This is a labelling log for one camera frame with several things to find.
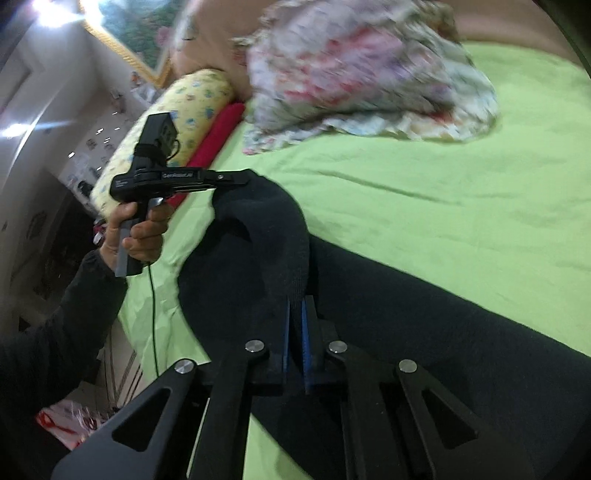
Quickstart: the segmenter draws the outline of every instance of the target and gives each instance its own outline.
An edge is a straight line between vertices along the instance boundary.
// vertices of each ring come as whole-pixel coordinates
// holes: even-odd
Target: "green bed sheet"
[[[548,54],[467,47],[501,106],[484,138],[442,144],[326,134],[247,156],[242,125],[213,168],[252,168],[293,195],[313,235],[591,356],[591,82]],[[176,281],[212,220],[210,196],[194,193],[182,204],[152,268],[160,370],[182,357],[207,360]],[[120,320],[153,378],[146,273],[129,279]],[[306,475],[252,420],[244,478]]]

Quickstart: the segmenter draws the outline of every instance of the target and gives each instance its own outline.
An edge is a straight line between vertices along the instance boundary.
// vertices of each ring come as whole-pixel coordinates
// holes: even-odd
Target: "hand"
[[[124,220],[133,218],[137,203],[121,203],[111,214],[107,224],[105,241],[100,248],[100,256],[109,268],[115,271],[117,265],[117,251],[119,250],[119,226]],[[168,230],[168,220],[174,213],[174,208],[164,202],[150,210],[145,222],[134,225],[131,236],[123,240],[131,257],[142,262],[153,263],[162,253],[162,234]]]

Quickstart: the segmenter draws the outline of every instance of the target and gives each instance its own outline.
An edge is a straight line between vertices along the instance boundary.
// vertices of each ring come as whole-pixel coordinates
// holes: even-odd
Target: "black garment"
[[[0,476],[48,479],[68,450],[34,415],[75,389],[105,343],[127,283],[86,255],[56,312],[0,343]]]
[[[178,286],[184,316],[213,361],[256,338],[262,320],[283,322],[282,302],[301,299],[307,283],[320,316],[335,322],[345,342],[393,364],[403,358],[420,363],[507,440],[522,445],[539,478],[567,453],[579,452],[569,459],[573,468],[588,455],[589,445],[579,451],[572,443],[591,428],[585,423],[591,359],[310,236],[295,201],[254,173],[246,187],[217,189],[212,203],[215,219]],[[306,397],[294,368],[290,380],[283,397],[255,399],[253,414],[315,480],[344,478],[336,406]],[[549,478],[566,478],[567,470]]]

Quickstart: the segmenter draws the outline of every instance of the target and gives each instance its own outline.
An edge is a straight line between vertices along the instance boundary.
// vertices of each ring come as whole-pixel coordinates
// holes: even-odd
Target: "silver bolt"
[[[183,358],[174,364],[174,369],[179,374],[188,374],[193,368],[195,368],[195,364],[186,358]]]
[[[404,372],[406,374],[413,374],[417,371],[417,364],[412,360],[400,360],[398,368],[401,372]]]
[[[347,351],[347,344],[341,340],[335,340],[329,343],[329,350],[333,353],[345,353]]]
[[[265,344],[260,340],[249,340],[248,342],[246,342],[244,348],[248,350],[250,353],[257,353],[265,348]]]

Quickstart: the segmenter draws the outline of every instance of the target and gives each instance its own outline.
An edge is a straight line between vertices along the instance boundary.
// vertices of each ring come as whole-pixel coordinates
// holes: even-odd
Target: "painting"
[[[162,87],[170,73],[169,46],[187,0],[80,0],[85,28]]]

